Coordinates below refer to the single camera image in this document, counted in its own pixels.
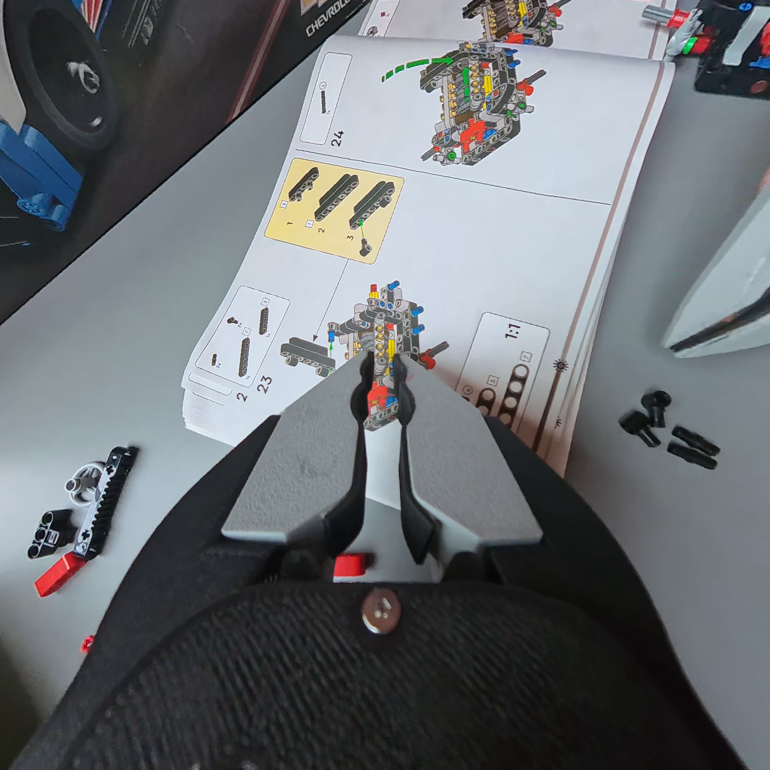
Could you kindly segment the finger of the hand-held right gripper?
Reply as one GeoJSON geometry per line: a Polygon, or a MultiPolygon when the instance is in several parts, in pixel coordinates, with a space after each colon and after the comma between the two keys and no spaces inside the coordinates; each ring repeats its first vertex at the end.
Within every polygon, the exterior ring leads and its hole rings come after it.
{"type": "Polygon", "coordinates": [[[679,358],[769,344],[769,183],[688,290],[662,345],[679,358]]]}

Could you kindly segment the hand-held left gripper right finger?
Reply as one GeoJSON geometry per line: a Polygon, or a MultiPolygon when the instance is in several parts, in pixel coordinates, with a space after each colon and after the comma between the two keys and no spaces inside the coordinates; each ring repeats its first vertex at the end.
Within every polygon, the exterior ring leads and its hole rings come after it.
{"type": "Polygon", "coordinates": [[[482,413],[403,355],[397,387],[400,517],[414,562],[535,546],[543,530],[482,413]]]}

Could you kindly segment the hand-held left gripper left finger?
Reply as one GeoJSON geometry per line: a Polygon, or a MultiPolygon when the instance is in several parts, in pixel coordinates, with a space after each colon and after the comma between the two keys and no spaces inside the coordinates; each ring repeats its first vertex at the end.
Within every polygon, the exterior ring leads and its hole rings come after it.
{"type": "Polygon", "coordinates": [[[289,405],[221,533],[234,541],[344,552],[364,519],[364,421],[373,358],[355,357],[289,405]]]}

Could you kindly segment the lego instruction booklet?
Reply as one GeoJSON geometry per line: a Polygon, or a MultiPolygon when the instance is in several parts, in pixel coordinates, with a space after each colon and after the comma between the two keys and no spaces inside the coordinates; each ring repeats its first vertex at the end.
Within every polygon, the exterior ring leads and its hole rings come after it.
{"type": "Polygon", "coordinates": [[[564,474],[673,78],[644,2],[372,2],[322,47],[270,204],[182,379],[237,444],[358,353],[409,354],[564,474]]]}

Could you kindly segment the partly built lego assembly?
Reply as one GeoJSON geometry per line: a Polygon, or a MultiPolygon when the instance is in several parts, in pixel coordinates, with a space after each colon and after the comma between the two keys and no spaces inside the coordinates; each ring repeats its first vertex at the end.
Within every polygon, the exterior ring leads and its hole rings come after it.
{"type": "Polygon", "coordinates": [[[670,33],[665,62],[699,59],[696,91],[769,99],[768,1],[699,1],[689,12],[646,5],[641,15],[670,33]]]}

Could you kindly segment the red flat lego piece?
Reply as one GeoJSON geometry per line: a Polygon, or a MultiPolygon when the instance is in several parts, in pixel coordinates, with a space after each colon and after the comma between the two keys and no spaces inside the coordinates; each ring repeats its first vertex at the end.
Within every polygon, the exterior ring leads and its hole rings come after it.
{"type": "Polygon", "coordinates": [[[333,582],[360,582],[377,563],[372,552],[347,552],[336,557],[333,566],[333,582]]]}

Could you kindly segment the long black lego pin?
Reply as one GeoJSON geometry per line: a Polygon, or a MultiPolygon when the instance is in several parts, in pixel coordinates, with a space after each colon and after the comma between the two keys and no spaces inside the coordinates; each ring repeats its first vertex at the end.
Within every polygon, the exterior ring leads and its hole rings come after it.
{"type": "Polygon", "coordinates": [[[690,448],[684,444],[671,441],[667,447],[669,454],[678,457],[689,464],[697,465],[698,467],[706,468],[707,470],[714,470],[717,467],[717,459],[715,457],[708,456],[707,454],[690,448]]]}
{"type": "Polygon", "coordinates": [[[697,450],[708,457],[716,457],[721,452],[721,448],[716,444],[695,431],[689,430],[681,425],[674,426],[671,435],[673,438],[683,442],[689,448],[697,450]]]}

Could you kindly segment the black lego gear rack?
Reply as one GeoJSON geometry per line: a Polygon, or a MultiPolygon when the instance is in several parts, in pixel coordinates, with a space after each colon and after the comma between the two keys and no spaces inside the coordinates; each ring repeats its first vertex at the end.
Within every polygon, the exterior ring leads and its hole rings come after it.
{"type": "Polygon", "coordinates": [[[84,561],[91,561],[102,553],[123,486],[139,452],[140,449],[135,446],[115,447],[100,471],[93,500],[72,549],[84,561]]]}

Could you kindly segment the grey lego steering wheel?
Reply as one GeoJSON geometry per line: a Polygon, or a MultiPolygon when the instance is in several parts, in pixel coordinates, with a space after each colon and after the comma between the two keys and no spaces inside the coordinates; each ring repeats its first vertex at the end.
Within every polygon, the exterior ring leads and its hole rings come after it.
{"type": "Polygon", "coordinates": [[[88,506],[92,502],[101,479],[105,464],[92,461],[80,467],[65,483],[72,503],[76,506],[88,506]]]}

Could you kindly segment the black lego connector block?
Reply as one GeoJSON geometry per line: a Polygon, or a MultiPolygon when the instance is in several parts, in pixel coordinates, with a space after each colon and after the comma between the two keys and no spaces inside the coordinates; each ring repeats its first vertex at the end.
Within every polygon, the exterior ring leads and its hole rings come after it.
{"type": "Polygon", "coordinates": [[[55,553],[57,549],[73,542],[78,527],[72,523],[72,513],[72,509],[65,508],[46,511],[42,515],[27,550],[28,559],[34,560],[55,553]]]}

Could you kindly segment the red curved lego piece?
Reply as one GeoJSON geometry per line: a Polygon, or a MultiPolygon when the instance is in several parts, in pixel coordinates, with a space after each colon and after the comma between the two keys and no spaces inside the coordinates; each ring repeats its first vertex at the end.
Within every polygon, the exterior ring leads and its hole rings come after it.
{"type": "Polygon", "coordinates": [[[52,595],[73,578],[86,564],[87,561],[76,553],[65,553],[34,582],[35,591],[41,598],[52,595]]]}

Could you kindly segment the black lego car box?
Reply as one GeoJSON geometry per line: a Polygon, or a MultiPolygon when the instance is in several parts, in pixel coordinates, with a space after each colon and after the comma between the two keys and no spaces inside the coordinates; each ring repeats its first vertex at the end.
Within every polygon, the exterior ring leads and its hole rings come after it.
{"type": "Polygon", "coordinates": [[[2,322],[366,6],[2,1],[2,322]]]}

